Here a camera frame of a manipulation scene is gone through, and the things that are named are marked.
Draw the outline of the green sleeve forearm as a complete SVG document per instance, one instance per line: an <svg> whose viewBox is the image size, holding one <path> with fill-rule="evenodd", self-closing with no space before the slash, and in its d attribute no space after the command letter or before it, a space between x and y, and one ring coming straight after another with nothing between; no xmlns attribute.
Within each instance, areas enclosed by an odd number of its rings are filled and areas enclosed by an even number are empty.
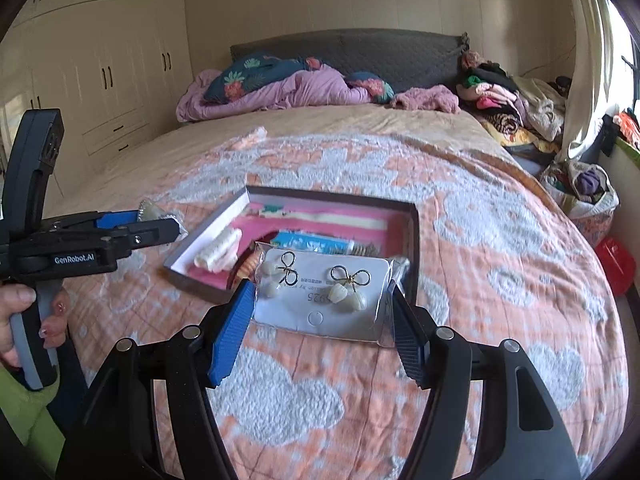
<svg viewBox="0 0 640 480"><path fill-rule="evenodd" d="M39 391L29 391L2 365L1 413L35 464L49 477L55 476L65 437L48 406L58 394L60 381Z"/></svg>

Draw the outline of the left hand with painted nails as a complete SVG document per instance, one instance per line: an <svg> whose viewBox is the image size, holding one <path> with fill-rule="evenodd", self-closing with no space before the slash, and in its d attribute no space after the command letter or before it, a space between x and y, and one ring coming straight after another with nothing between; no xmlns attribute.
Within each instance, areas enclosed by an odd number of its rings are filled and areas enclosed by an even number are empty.
<svg viewBox="0 0 640 480"><path fill-rule="evenodd" d="M36 292L22 284L1 286L1 365L20 368L17 344L35 330ZM67 338L70 296L62 287L51 302L51 312L39 325L41 347L57 349Z"/></svg>

